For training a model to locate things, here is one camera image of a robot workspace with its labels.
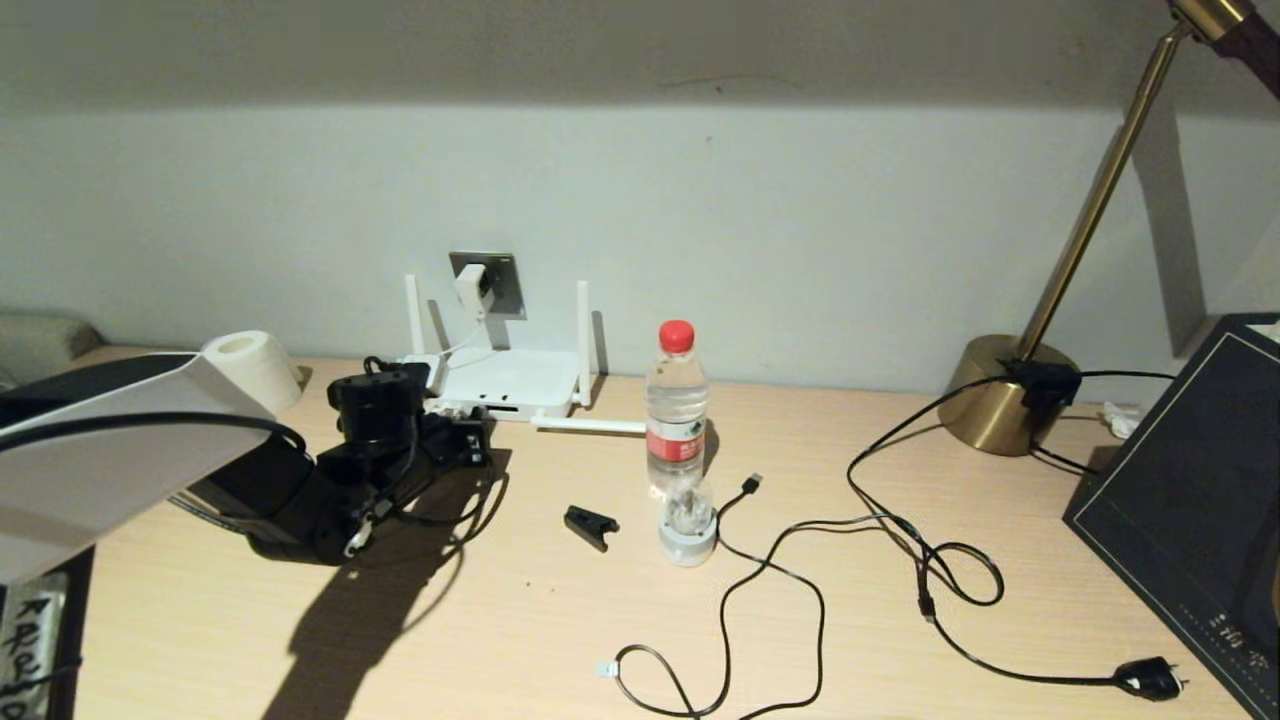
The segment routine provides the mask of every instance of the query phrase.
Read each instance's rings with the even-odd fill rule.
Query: black cable
[[[1032,454],[1034,454],[1034,455],[1043,455],[1044,457],[1048,457],[1051,460],[1061,462],[1062,465],[1066,465],[1068,468],[1079,470],[1080,473],[1085,473],[1085,474],[1089,474],[1089,475],[1097,475],[1098,474],[1098,471],[1094,470],[1093,468],[1089,468],[1088,465],[1084,465],[1082,462],[1076,462],[1075,460],[1071,460],[1070,457],[1064,457],[1064,456],[1053,452],[1052,450],[1046,450],[1043,446],[1041,446],[1039,443],[1036,443],[1036,442],[1032,442]]]
[[[1170,375],[1169,373],[1147,373],[1144,370],[1085,370],[1085,372],[1080,373],[1080,377],[1082,378],[1155,378],[1155,379],[1161,379],[1161,380],[1176,380],[1178,379],[1175,375]],[[1061,456],[1061,455],[1059,455],[1059,454],[1056,454],[1056,452],[1053,452],[1051,450],[1047,450],[1046,447],[1043,447],[1043,446],[1041,446],[1041,445],[1038,445],[1036,442],[1032,442],[1032,452],[1034,452],[1037,455],[1043,455],[1043,456],[1050,457],[1052,460],[1056,460],[1056,461],[1061,462],[1062,465],[1066,465],[1068,468],[1073,468],[1075,470],[1079,470],[1080,473],[1087,473],[1089,475],[1097,475],[1097,474],[1100,474],[1093,468],[1089,468],[1088,465],[1084,465],[1083,462],[1076,462],[1075,460],[1071,460],[1070,457],[1064,457],[1064,456]]]
[[[493,523],[494,516],[498,515],[498,507],[502,506],[503,498],[507,497],[507,486],[511,482],[511,475],[507,475],[506,473],[503,473],[503,475],[499,478],[498,477],[498,470],[494,466],[494,462],[493,462],[492,459],[489,460],[488,469],[489,469],[489,473],[488,473],[488,487],[485,489],[484,497],[476,503],[476,509],[479,510],[480,506],[488,503],[488,501],[489,501],[489,493],[493,492],[493,486],[495,486],[495,484],[498,484],[500,482],[502,483],[502,488],[498,489],[498,497],[493,498],[493,505],[489,506],[489,509],[488,509],[486,512],[477,514],[477,515],[472,516],[472,519],[471,519],[471,529],[468,529],[461,538],[453,538],[453,537],[449,538],[451,539],[449,544],[453,546],[453,547],[461,548],[462,546],[467,544],[468,542],[476,539],[480,536],[480,533],[483,533],[485,530],[485,528],[489,527],[489,523]]]
[[[138,413],[134,415],[99,415],[97,418],[63,420],[60,423],[49,423],[26,430],[17,430],[0,437],[0,452],[60,437],[145,425],[227,425],[232,428],[268,430],[288,438],[298,448],[298,452],[307,451],[307,442],[302,439],[302,436],[297,430],[265,418],[228,415],[223,413]]]
[[[366,500],[365,502],[362,502],[360,505],[360,507],[357,507],[355,511],[352,511],[351,516],[355,518],[356,520],[364,520],[364,518],[366,515],[374,514],[374,511],[378,509],[378,505],[380,502],[387,501],[392,496],[394,496],[396,495],[396,488],[399,487],[401,480],[404,479],[404,475],[408,474],[410,468],[413,466],[413,461],[417,460],[417,443],[420,442],[420,438],[417,437],[417,415],[413,415],[412,418],[410,418],[410,436],[408,437],[412,438],[412,439],[408,443],[408,455],[404,459],[404,464],[401,465],[401,469],[396,471],[396,478],[390,483],[388,483],[387,487],[384,487],[383,489],[380,489],[380,491],[375,492],[374,495],[369,496],[369,500]],[[426,486],[424,486],[417,492],[411,493],[410,497],[408,497],[408,500],[406,500],[404,502],[407,503],[412,498],[415,498],[419,495],[422,495],[424,492],[426,492],[426,488],[429,488],[434,480],[435,480],[435,478],[431,478],[431,480],[429,480]]]
[[[362,365],[365,368],[366,375],[372,375],[375,372],[374,368],[376,368],[376,372],[379,373],[387,370],[387,361],[376,355],[370,355],[369,357],[365,357]]]
[[[494,470],[493,461],[490,461],[486,465],[486,468],[488,468],[488,473],[485,475],[485,480],[484,482],[485,482],[486,486],[492,487],[495,482],[498,482],[498,474]],[[396,518],[401,523],[404,523],[406,525],[417,525],[417,527],[421,527],[421,528],[448,528],[448,527],[453,527],[453,525],[461,525],[462,523],[466,523],[467,520],[471,520],[472,518],[475,518],[476,515],[479,515],[484,510],[484,501],[477,501],[476,505],[475,505],[475,507],[472,507],[471,510],[467,510],[462,515],[456,515],[453,518],[421,518],[419,515],[412,515],[412,514],[404,511],[404,506],[408,505],[410,502],[412,502],[415,498],[416,498],[416,496],[406,500],[401,506],[393,509],[389,512],[389,515],[392,518]]]
[[[1144,370],[1085,370],[1082,378],[1156,378],[1161,380],[1176,380],[1176,375],[1169,373],[1147,373]]]
[[[1169,375],[1164,375],[1164,374],[1160,374],[1160,373],[1138,373],[1138,372],[1119,372],[1119,370],[1117,372],[1105,370],[1105,372],[1082,373],[1080,375],[1082,377],[1129,375],[1129,377],[1169,378]],[[929,587],[928,587],[929,585],[929,577],[931,577],[931,574],[937,575],[942,580],[942,583],[945,585],[947,585],[948,589],[951,589],[957,597],[960,597],[965,602],[986,607],[986,606],[996,605],[1005,596],[1005,579],[1004,579],[1004,574],[1000,571],[1000,566],[996,565],[996,562],[987,553],[984,553],[982,550],[979,550],[979,548],[977,548],[977,547],[974,547],[972,544],[968,544],[968,543],[963,543],[963,542],[943,542],[943,543],[940,543],[940,544],[936,544],[936,546],[928,543],[924,539],[924,537],[920,534],[920,532],[909,520],[906,520],[905,518],[902,518],[900,515],[893,514],[882,502],[879,502],[870,493],[868,493],[865,489],[863,489],[854,480],[854,478],[852,478],[854,469],[860,462],[863,462],[872,454],[882,450],[890,441],[892,441],[895,437],[897,437],[899,433],[901,433],[904,429],[906,429],[908,427],[910,427],[913,423],[915,423],[916,420],[919,420],[920,418],[923,418],[929,411],[937,409],[938,406],[946,404],[947,401],[950,401],[950,400],[952,400],[952,398],[955,398],[955,397],[957,397],[957,396],[960,396],[960,395],[963,395],[963,393],[965,393],[965,392],[968,392],[968,391],[970,391],[973,388],[977,388],[977,387],[980,387],[980,386],[984,386],[984,384],[988,384],[988,383],[995,383],[995,382],[1009,382],[1009,380],[1012,380],[1012,379],[1014,378],[1009,377],[1009,375],[1001,375],[1001,377],[993,377],[993,378],[983,378],[983,379],[968,383],[965,386],[961,386],[959,388],[955,388],[955,389],[947,392],[946,395],[938,397],[937,400],[929,402],[928,405],[925,405],[924,407],[922,407],[920,410],[918,410],[916,413],[914,413],[911,416],[909,416],[906,420],[902,420],[901,423],[899,423],[897,425],[895,425],[891,430],[888,430],[887,433],[884,433],[883,436],[881,436],[876,442],[873,442],[872,445],[869,445],[864,451],[861,451],[860,454],[858,454],[858,456],[855,456],[852,459],[852,461],[850,461],[850,464],[849,464],[849,466],[847,466],[847,469],[845,471],[845,479],[849,482],[849,486],[854,489],[854,492],[859,496],[859,498],[864,503],[867,503],[867,506],[868,506],[869,510],[872,510],[872,514],[861,516],[861,518],[854,518],[851,520],[805,520],[805,521],[801,521],[801,523],[792,524],[792,525],[787,527],[785,530],[782,530],[774,538],[773,544],[771,546],[768,555],[765,555],[764,557],[756,557],[754,555],[750,555],[748,552],[744,552],[744,551],[733,547],[731,543],[728,543],[724,539],[723,534],[721,533],[717,537],[717,541],[718,541],[719,544],[722,544],[728,552],[731,552],[733,555],[737,555],[739,557],[742,557],[742,559],[749,560],[751,562],[755,562],[758,566],[756,566],[755,570],[753,570],[751,573],[744,575],[737,582],[735,582],[732,585],[730,585],[728,589],[726,589],[724,593],[721,596],[721,602],[719,602],[719,630],[721,630],[721,642],[723,644],[723,652],[724,652],[724,676],[723,676],[723,680],[721,683],[721,691],[719,691],[719,693],[716,696],[716,700],[713,700],[707,707],[704,707],[701,710],[695,708],[694,705],[692,705],[692,701],[689,698],[689,693],[685,691],[684,684],[680,682],[680,676],[677,675],[675,667],[672,667],[671,662],[668,662],[667,659],[663,657],[663,655],[659,651],[657,651],[653,647],[649,647],[646,644],[628,644],[628,646],[623,647],[622,650],[620,650],[617,652],[617,655],[614,656],[614,659],[613,659],[614,665],[616,665],[616,676],[614,676],[614,679],[616,679],[616,682],[618,684],[618,688],[622,691],[623,696],[627,700],[630,700],[632,703],[635,703],[636,706],[639,706],[639,707],[643,707],[645,710],[649,710],[650,712],[655,712],[658,715],[664,715],[664,716],[668,716],[668,717],[704,717],[704,716],[710,715],[710,714],[716,712],[717,710],[719,710],[721,706],[724,703],[726,698],[728,697],[728,691],[730,691],[730,685],[731,685],[731,680],[732,680],[732,650],[731,650],[731,646],[730,646],[728,626],[727,626],[727,623],[726,623],[726,609],[727,609],[727,605],[728,605],[728,598],[730,598],[730,596],[733,594],[733,592],[736,592],[737,589],[740,589],[741,587],[746,585],[748,583],[750,583],[751,580],[754,580],[755,578],[758,578],[760,574],[763,574],[764,570],[772,569],[772,570],[782,573],[782,574],[785,574],[785,575],[787,575],[787,577],[790,577],[790,578],[792,578],[792,579],[803,583],[806,588],[809,588],[814,593],[814,597],[818,600],[817,680],[815,680],[813,692],[806,698],[800,700],[800,701],[795,701],[795,702],[780,702],[780,703],[773,703],[773,705],[769,705],[769,706],[765,706],[765,707],[760,707],[758,710],[754,710],[754,711],[749,712],[748,715],[744,715],[741,720],[748,720],[748,719],[751,719],[751,717],[758,717],[760,715],[764,715],[767,712],[773,712],[773,711],[777,711],[777,710],[804,707],[804,706],[808,706],[808,705],[813,703],[818,698],[818,696],[820,694],[820,692],[822,692],[823,676],[824,676],[824,669],[823,669],[823,637],[824,637],[826,618],[827,618],[826,600],[824,600],[824,597],[822,594],[820,588],[818,588],[818,585],[815,583],[813,583],[813,580],[810,580],[809,578],[805,578],[804,575],[800,575],[799,573],[795,573],[795,571],[792,571],[792,570],[790,570],[787,568],[783,568],[782,565],[776,564],[773,561],[773,557],[777,553],[778,548],[781,547],[782,542],[787,537],[790,537],[791,534],[794,534],[794,533],[806,532],[806,530],[829,532],[829,533],[852,533],[852,532],[859,532],[859,530],[869,529],[869,528],[859,528],[856,525],[860,525],[860,524],[868,523],[868,521],[873,521],[873,520],[877,521],[877,523],[879,523],[881,529],[884,530],[887,534],[890,534],[890,537],[892,537],[895,539],[895,542],[899,542],[900,544],[902,544],[908,550],[908,552],[911,552],[911,556],[915,559],[915,565],[916,565],[916,591],[918,591],[916,602],[919,605],[920,612],[922,612],[922,615],[924,615],[929,620],[929,623],[934,626],[934,629],[937,629],[938,634],[947,643],[947,646],[950,646],[952,650],[955,650],[964,659],[966,659],[970,662],[978,665],[979,667],[983,667],[984,670],[996,673],[996,674],[1002,675],[1005,678],[1016,679],[1016,680],[1024,680],[1024,682],[1032,682],[1032,683],[1042,683],[1042,684],[1078,685],[1078,687],[1082,687],[1082,685],[1083,687],[1101,687],[1101,685],[1114,687],[1114,685],[1119,685],[1123,689],[1125,689],[1126,692],[1130,692],[1133,694],[1143,694],[1144,692],[1148,692],[1146,685],[1142,689],[1137,689],[1137,685],[1134,685],[1134,687],[1126,687],[1125,685],[1125,682],[1128,682],[1128,683],[1133,683],[1134,682],[1133,680],[1134,674],[1132,671],[1128,671],[1126,669],[1129,669],[1129,667],[1132,667],[1134,665],[1138,665],[1138,666],[1140,666],[1144,670],[1151,670],[1151,667],[1148,666],[1148,664],[1153,664],[1153,665],[1157,665],[1157,666],[1162,665],[1164,664],[1162,659],[1158,659],[1158,662],[1157,662],[1157,659],[1153,659],[1153,660],[1149,660],[1149,661],[1138,661],[1137,664],[1123,665],[1120,669],[1116,670],[1116,674],[1110,675],[1110,676],[1032,675],[1032,674],[1027,674],[1027,673],[1018,673],[1018,671],[1014,671],[1014,670],[1007,670],[1007,669],[1000,667],[997,665],[992,665],[991,662],[987,662],[987,661],[982,660],[980,657],[973,655],[972,652],[966,651],[963,646],[960,646],[959,642],[955,641],[955,638],[951,637],[950,633],[947,633],[947,630],[938,621],[938,619],[937,619],[937,610],[936,610],[936,606],[934,606],[934,601],[933,601],[932,593],[929,592]],[[1050,454],[1048,451],[1044,451],[1039,446],[1036,446],[1036,448],[1038,451],[1042,451],[1046,455],[1050,455],[1051,457],[1059,459],[1059,460],[1061,460],[1061,461],[1064,461],[1064,462],[1066,462],[1069,465],[1075,465],[1074,462],[1070,462],[1070,461],[1068,461],[1064,457],[1056,456],[1056,454]],[[724,520],[724,516],[728,514],[728,511],[731,509],[733,509],[733,506],[736,506],[739,502],[741,502],[748,495],[755,492],[755,488],[758,486],[759,486],[759,482],[755,478],[749,479],[748,483],[744,484],[742,491],[739,495],[736,495],[735,497],[732,497],[730,501],[727,501],[724,505],[721,506],[721,509],[719,509],[721,529],[723,529],[723,520]],[[906,541],[904,541],[892,528],[890,528],[890,525],[886,523],[886,520],[890,521],[890,523],[892,523],[896,527],[897,530],[900,530],[906,538],[910,538],[919,547],[919,556],[916,556],[915,552],[913,552],[910,550],[910,546],[906,544]],[[983,566],[983,569],[987,570],[987,573],[991,575],[991,578],[992,578],[992,580],[993,580],[993,583],[996,585],[995,587],[995,592],[992,592],[991,597],[988,597],[988,598],[975,597],[972,593],[969,593],[960,584],[959,579],[956,578],[955,573],[951,570],[950,565],[947,564],[947,561],[945,559],[945,553],[948,553],[948,552],[960,552],[960,553],[968,555],[972,559],[977,560]],[[655,706],[655,705],[648,703],[648,702],[641,701],[640,698],[637,698],[631,692],[631,689],[627,688],[626,682],[623,680],[623,676],[622,676],[622,661],[623,661],[623,659],[626,656],[628,656],[628,655],[631,655],[634,652],[644,652],[644,653],[652,656],[653,659],[655,659],[662,665],[663,670],[666,670],[666,673],[667,673],[667,676],[671,679],[672,684],[675,685],[676,692],[680,696],[681,703],[685,706],[685,710],[682,710],[682,711],[681,710],[671,710],[671,708],[667,708],[667,707],[659,707],[659,706]],[[1153,671],[1155,673],[1162,673],[1162,669],[1161,667],[1156,667]],[[1143,676],[1143,679],[1151,680],[1149,676]],[[1176,691],[1172,692],[1172,696],[1176,696]],[[1165,700],[1165,698],[1166,697],[1158,697],[1158,698],[1153,697],[1152,700]]]
[[[724,516],[728,514],[728,511],[735,505],[737,505],[744,497],[746,497],[748,495],[750,495],[751,492],[754,492],[754,489],[746,489],[746,486],[744,486],[744,489],[737,496],[735,496],[732,500],[730,500],[728,502],[726,502],[724,505],[721,506],[719,512],[718,512],[719,521],[722,523],[721,528],[723,528]],[[689,693],[685,691],[684,684],[680,682],[680,678],[676,674],[676,670],[671,666],[671,664],[667,661],[666,657],[663,657],[663,655],[660,652],[658,652],[657,650],[654,650],[653,647],[649,647],[646,644],[628,644],[628,646],[623,647],[622,650],[620,650],[617,652],[617,655],[613,657],[613,661],[618,666],[618,673],[614,676],[614,680],[617,682],[618,688],[622,691],[622,694],[626,696],[626,698],[630,700],[631,702],[634,702],[635,705],[637,705],[637,706],[640,706],[640,707],[643,707],[643,708],[645,708],[645,710],[648,710],[650,712],[655,712],[658,715],[666,715],[667,717],[704,717],[704,716],[710,715],[710,714],[716,712],[717,710],[719,710],[719,707],[728,698],[728,692],[730,692],[730,687],[731,687],[731,682],[732,682],[732,675],[733,675],[733,655],[732,655],[732,648],[730,646],[728,624],[727,624],[727,620],[726,620],[726,610],[728,607],[728,600],[730,600],[730,597],[735,592],[737,592],[740,588],[742,588],[744,585],[746,585],[751,580],[754,580],[758,577],[760,577],[765,570],[773,569],[773,570],[777,570],[778,573],[782,573],[783,575],[787,575],[787,577],[790,577],[790,578],[792,578],[792,579],[803,583],[806,588],[809,588],[814,593],[814,597],[818,600],[818,638],[817,638],[817,675],[818,675],[818,679],[817,679],[817,682],[814,684],[813,692],[808,697],[805,697],[804,700],[799,700],[799,701],[794,701],[794,702],[777,702],[777,703],[773,703],[773,705],[768,705],[768,706],[753,710],[751,712],[749,712],[746,715],[742,715],[740,720],[749,720],[751,717],[759,717],[760,715],[764,715],[767,712],[773,712],[773,711],[777,711],[777,710],[797,708],[797,707],[805,707],[808,705],[812,705],[815,700],[818,700],[818,696],[822,693],[822,683],[823,683],[822,648],[823,648],[823,637],[824,637],[824,632],[826,632],[826,626],[827,626],[827,601],[823,597],[822,591],[818,588],[818,585],[813,580],[810,580],[809,578],[805,578],[804,575],[800,575],[799,573],[788,570],[787,568],[783,568],[782,565],[776,564],[773,561],[773,557],[774,557],[774,555],[777,555],[778,550],[781,548],[782,542],[787,537],[790,537],[790,536],[792,536],[795,533],[799,533],[799,532],[810,532],[810,530],[828,532],[828,533],[850,533],[850,532],[856,532],[858,529],[860,529],[860,528],[856,528],[856,525],[860,525],[863,523],[868,523],[868,521],[874,520],[877,518],[879,518],[878,514],[872,514],[872,515],[867,515],[867,516],[863,516],[863,518],[854,518],[851,520],[804,520],[804,521],[800,521],[800,523],[795,523],[795,524],[787,527],[781,533],[778,533],[778,536],[773,539],[773,544],[769,547],[768,555],[765,555],[764,557],[756,557],[754,555],[744,552],[744,551],[733,547],[728,542],[726,542],[723,534],[718,536],[717,542],[719,542],[719,544],[724,546],[724,548],[727,551],[732,552],[733,555],[737,555],[739,557],[742,557],[742,559],[750,560],[751,562],[755,562],[756,568],[754,570],[751,570],[750,573],[748,573],[746,575],[744,575],[742,578],[739,578],[737,582],[735,582],[732,585],[730,585],[728,589],[726,589],[724,593],[721,594],[721,602],[719,602],[719,629],[721,629],[721,641],[722,641],[723,648],[724,648],[724,676],[723,676],[723,680],[721,682],[721,691],[716,696],[716,700],[713,700],[710,702],[710,705],[708,705],[707,707],[704,707],[701,710],[695,710],[694,706],[692,706],[692,702],[689,700]],[[667,708],[667,707],[659,707],[657,705],[648,703],[648,702],[637,698],[631,692],[631,689],[627,688],[626,682],[622,678],[622,660],[626,656],[631,655],[632,652],[644,652],[646,655],[650,655],[652,657],[654,657],[662,665],[662,667],[667,671],[667,676],[671,678],[672,684],[676,687],[676,692],[680,694],[681,702],[685,705],[685,710],[684,711],[671,710],[671,708]]]
[[[1129,377],[1161,377],[1161,378],[1166,378],[1167,377],[1167,375],[1164,375],[1164,374],[1160,374],[1160,373],[1138,373],[1138,372],[1128,372],[1128,370],[1100,370],[1100,372],[1092,372],[1092,373],[1080,373],[1080,377],[1103,377],[1103,375],[1117,375],[1117,374],[1124,374],[1124,375],[1129,375]],[[996,665],[992,665],[992,664],[989,664],[989,662],[987,662],[987,661],[984,661],[984,660],[974,656],[969,651],[964,650],[964,647],[961,647],[946,632],[946,629],[943,629],[942,624],[938,623],[938,620],[937,620],[936,606],[934,606],[934,602],[933,602],[933,597],[929,593],[929,564],[931,562],[936,562],[938,565],[938,569],[945,575],[943,582],[947,584],[947,587],[957,597],[960,597],[965,602],[969,602],[972,605],[978,605],[978,606],[996,605],[1004,597],[1004,594],[1005,594],[1005,583],[1004,583],[1004,577],[1000,573],[1000,568],[984,552],[982,552],[977,547],[966,544],[966,543],[946,542],[946,543],[942,543],[942,544],[938,544],[938,546],[931,546],[928,542],[924,541],[924,538],[919,534],[919,532],[915,530],[914,527],[911,527],[909,523],[905,523],[900,516],[895,515],[891,510],[888,510],[888,507],[886,507],[884,503],[882,503],[878,500],[876,500],[874,497],[872,497],[870,493],[868,493],[856,482],[854,482],[854,469],[863,460],[865,460],[873,452],[876,452],[877,450],[879,450],[886,442],[888,442],[890,439],[892,439],[897,433],[900,433],[902,429],[905,429],[906,427],[909,427],[911,423],[914,423],[915,420],[920,419],[925,413],[933,410],[934,407],[938,407],[940,405],[947,402],[952,397],[956,397],[957,395],[960,395],[963,392],[966,392],[966,391],[969,391],[972,388],[975,388],[975,387],[979,387],[982,384],[987,384],[987,383],[991,383],[991,382],[1007,380],[1007,379],[1010,379],[1010,378],[1007,378],[1007,377],[984,378],[984,379],[969,383],[966,386],[961,386],[961,387],[959,387],[959,388],[956,388],[956,389],[954,389],[954,391],[943,395],[942,397],[934,400],[933,402],[929,402],[923,409],[920,409],[919,411],[916,411],[914,415],[911,415],[910,418],[908,418],[905,421],[899,423],[893,429],[891,429],[890,432],[884,433],[884,436],[882,436],[879,439],[877,439],[870,446],[868,446],[867,450],[864,450],[856,457],[854,457],[854,460],[849,464],[849,468],[845,470],[845,479],[849,482],[849,486],[852,488],[852,491],[863,500],[863,502],[867,503],[868,509],[870,509],[873,512],[881,512],[881,514],[887,515],[891,520],[893,520],[893,523],[896,525],[899,525],[899,528],[904,533],[906,533],[908,537],[910,537],[913,541],[915,541],[916,544],[920,547],[920,556],[916,559],[916,583],[918,583],[918,589],[919,589],[918,603],[919,603],[919,607],[920,607],[920,614],[924,615],[925,619],[929,620],[929,623],[938,630],[938,634],[942,635],[942,639],[952,650],[955,650],[957,653],[960,653],[964,659],[966,659],[970,662],[978,665],[979,667],[983,667],[983,669],[989,670],[992,673],[996,673],[998,675],[1004,675],[1006,678],[1014,678],[1014,679],[1018,679],[1018,680],[1032,682],[1032,683],[1059,684],[1059,685],[1115,685],[1116,684],[1115,676],[1106,676],[1106,678],[1093,676],[1093,678],[1085,678],[1085,676],[1064,676],[1064,675],[1030,675],[1030,674],[1025,674],[1025,673],[1016,673],[1016,671],[1012,671],[1012,670],[1006,670],[1004,667],[998,667]],[[992,594],[992,597],[989,600],[978,600],[978,598],[974,598],[968,592],[965,592],[963,587],[960,587],[959,582],[956,582],[955,575],[951,573],[950,568],[947,568],[946,561],[941,556],[941,552],[947,551],[947,550],[961,551],[961,552],[965,552],[965,553],[973,556],[974,559],[977,559],[983,565],[983,568],[988,573],[991,573],[992,579],[996,580],[996,592]]]
[[[227,530],[229,533],[236,533],[237,536],[247,536],[248,534],[243,529],[237,528],[236,525],[233,525],[233,524],[228,523],[227,520],[224,520],[220,515],[214,515],[211,512],[205,512],[200,507],[197,507],[197,506],[187,502],[186,500],[182,500],[178,496],[170,497],[169,502],[173,503],[173,505],[175,505],[175,506],[178,506],[178,507],[182,507],[187,512],[191,512],[192,515],[195,515],[196,518],[200,518],[201,520],[209,523],[210,525],[215,525],[215,527],[221,528],[221,529],[224,529],[224,530]]]

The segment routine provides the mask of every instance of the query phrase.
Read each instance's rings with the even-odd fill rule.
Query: wall outlet
[[[525,316],[525,297],[520,292],[520,278],[516,275],[516,256],[509,252],[449,252],[453,277],[471,264],[485,266],[485,278],[493,287],[493,307],[490,315]]]

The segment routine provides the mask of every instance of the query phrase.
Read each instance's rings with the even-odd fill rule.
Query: wall
[[[4,309],[396,355],[402,273],[456,341],[447,251],[503,250],[516,346],[571,346],[582,278],[613,372],[684,315],[716,378],[920,392],[1021,329],[1169,24],[1103,0],[5,1]],[[1206,310],[1274,306],[1277,119],[1188,42],[1050,341],[1158,369]]]

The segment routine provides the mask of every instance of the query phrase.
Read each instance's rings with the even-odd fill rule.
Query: brass lamp pole
[[[1197,40],[1213,45],[1219,54],[1239,56],[1280,97],[1280,40],[1248,0],[1172,0],[1171,8],[1178,24],[1160,38],[1147,61],[1120,135],[1102,160],[1102,169],[1084,201],[1080,222],[1062,250],[1027,329],[1021,337],[991,334],[970,341],[951,377],[948,391],[983,378],[1009,375],[1010,368],[1019,363],[1075,368],[1070,357],[1042,342],[1044,332],[1102,220],[1178,44],[1185,36],[1194,35]],[[1027,400],[1027,388],[1018,382],[991,382],[941,406],[938,419],[951,434],[978,450],[996,455],[1027,455],[1032,445],[1048,433],[1062,409],[1060,404]]]

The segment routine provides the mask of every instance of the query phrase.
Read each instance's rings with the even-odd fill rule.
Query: wooden desk
[[[320,451],[339,441],[324,389],[357,364],[301,364],[314,377],[282,419]],[[717,384],[712,398],[717,501],[750,473],[765,478],[723,525],[731,542],[756,552],[790,523],[864,514],[845,465],[927,401],[745,384]],[[593,411],[643,413],[641,382],[618,377],[603,383]],[[1047,445],[1087,459],[1111,443],[1097,423],[1069,418]],[[389,533],[387,552],[342,569],[261,560],[242,538],[166,505],[111,534],[93,571],[79,716],[653,717],[594,674],[634,642],[667,656],[695,705],[709,702],[723,667],[717,603],[751,565],[723,550],[696,569],[663,559],[636,438],[500,424],[493,445],[509,451],[509,489],[489,528],[443,565],[439,534],[417,528]],[[817,703],[778,717],[1245,716],[1062,524],[1073,475],[983,455],[933,429],[878,454],[859,478],[932,542],[965,541],[1000,564],[1009,589],[996,607],[934,591],[940,618],[972,652],[1020,671],[1088,675],[1164,655],[1192,684],[1175,701],[1151,703],[1111,688],[996,676],[920,618],[911,565],[882,533],[812,533],[790,539],[778,560],[826,593],[826,684]],[[570,503],[618,519],[608,553],[563,527]],[[975,593],[989,587],[975,568],[961,577]],[[739,592],[730,606],[733,687],[716,717],[806,697],[815,621],[813,596],[774,573]],[[625,671],[641,697],[678,707],[655,662],[635,655]]]

